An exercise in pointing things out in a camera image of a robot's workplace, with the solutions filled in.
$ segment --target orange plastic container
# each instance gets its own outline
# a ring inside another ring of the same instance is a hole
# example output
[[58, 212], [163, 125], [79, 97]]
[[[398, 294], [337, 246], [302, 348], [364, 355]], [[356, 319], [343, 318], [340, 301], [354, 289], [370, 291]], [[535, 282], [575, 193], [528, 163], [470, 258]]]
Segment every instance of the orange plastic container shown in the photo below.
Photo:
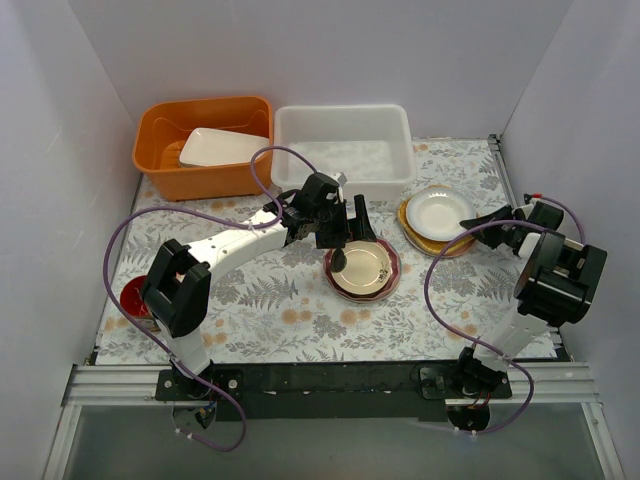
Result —
[[[273, 145], [271, 105], [261, 97], [228, 97], [161, 103], [140, 119], [133, 163], [170, 201], [262, 193], [247, 163], [181, 167], [180, 152], [191, 132], [217, 128], [259, 135]], [[271, 184], [272, 152], [256, 161], [260, 181]]]

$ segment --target white wall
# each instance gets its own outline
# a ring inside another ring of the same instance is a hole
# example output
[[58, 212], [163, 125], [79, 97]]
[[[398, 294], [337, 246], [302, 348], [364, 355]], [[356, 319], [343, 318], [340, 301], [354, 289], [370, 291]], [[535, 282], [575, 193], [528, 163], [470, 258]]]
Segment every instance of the white wall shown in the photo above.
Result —
[[129, 113], [184, 97], [395, 102], [501, 133], [571, 0], [69, 0]]
[[640, 3], [576, 0], [504, 135], [519, 193], [575, 207], [609, 252], [588, 316], [567, 326], [589, 361], [628, 478], [640, 478]]
[[0, 0], [0, 471], [40, 478], [130, 208], [133, 125], [64, 0]]

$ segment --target white bin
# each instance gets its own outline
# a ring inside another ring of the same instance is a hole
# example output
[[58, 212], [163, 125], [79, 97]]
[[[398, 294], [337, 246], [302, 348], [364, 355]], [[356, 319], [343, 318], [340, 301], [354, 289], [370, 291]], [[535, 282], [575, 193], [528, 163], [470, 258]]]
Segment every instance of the white bin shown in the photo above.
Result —
[[[290, 147], [326, 174], [344, 172], [351, 201], [394, 200], [416, 180], [411, 132], [398, 105], [288, 106], [275, 115], [275, 144]], [[293, 155], [274, 151], [273, 183], [300, 188], [309, 168]]]

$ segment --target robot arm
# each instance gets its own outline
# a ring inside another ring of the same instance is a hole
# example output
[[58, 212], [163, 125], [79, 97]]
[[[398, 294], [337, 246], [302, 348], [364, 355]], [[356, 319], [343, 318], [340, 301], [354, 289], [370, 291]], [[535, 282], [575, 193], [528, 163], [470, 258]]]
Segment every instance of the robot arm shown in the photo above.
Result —
[[205, 370], [212, 369], [200, 324], [207, 313], [209, 289], [225, 273], [311, 233], [315, 234], [317, 248], [336, 249], [332, 265], [339, 271], [346, 265], [341, 250], [346, 243], [376, 241], [362, 195], [354, 199], [355, 218], [347, 218], [342, 196], [344, 181], [342, 175], [332, 178], [313, 173], [301, 190], [278, 197], [283, 216], [271, 227], [254, 229], [251, 225], [275, 220], [274, 202], [245, 222], [246, 230], [231, 229], [186, 245], [176, 240], [162, 245], [142, 287], [141, 297], [157, 320], [169, 348], [189, 370], [206, 376]]
[[[529, 202], [531, 197], [525, 196], [525, 200]], [[461, 222], [463, 227], [472, 228], [493, 220], [516, 219], [549, 229], [540, 234], [526, 227], [489, 227], [474, 235], [491, 248], [508, 245], [527, 263], [516, 283], [509, 312], [485, 339], [504, 355], [484, 346], [463, 349], [454, 380], [463, 393], [492, 392], [506, 378], [505, 357], [516, 358], [550, 327], [577, 323], [589, 310], [607, 253], [557, 233], [563, 214], [538, 201], [515, 210], [507, 205], [486, 217]]]

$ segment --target floral tablecloth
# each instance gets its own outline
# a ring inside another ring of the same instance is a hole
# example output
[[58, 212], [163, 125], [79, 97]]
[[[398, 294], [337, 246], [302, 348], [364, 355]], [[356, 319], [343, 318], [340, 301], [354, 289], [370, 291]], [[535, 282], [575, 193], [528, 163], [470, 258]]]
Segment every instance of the floral tablecloth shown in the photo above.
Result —
[[[415, 250], [396, 221], [401, 201], [430, 184], [454, 186], [480, 214], [506, 202], [486, 141], [414, 142], [418, 181], [393, 202], [370, 202], [377, 233], [400, 252], [403, 277], [398, 290], [373, 305], [356, 305], [336, 295], [321, 270], [324, 252], [313, 238], [262, 255], [229, 272], [210, 292], [202, 324], [204, 343], [218, 363], [454, 359], [465, 341], [442, 328], [426, 309], [422, 285], [431, 258]], [[245, 220], [265, 197], [184, 202], [184, 206], [233, 220]], [[135, 209], [162, 205], [150, 182], [142, 181]], [[222, 228], [175, 212], [153, 212], [134, 221], [126, 240], [114, 290], [144, 275], [161, 243], [187, 243]], [[476, 244], [459, 258], [442, 261], [432, 279], [435, 308], [456, 327], [486, 336], [509, 308], [522, 261], [508, 251]], [[119, 315], [108, 302], [98, 335], [99, 365], [163, 364], [166, 355]], [[548, 334], [522, 358], [555, 357]]]

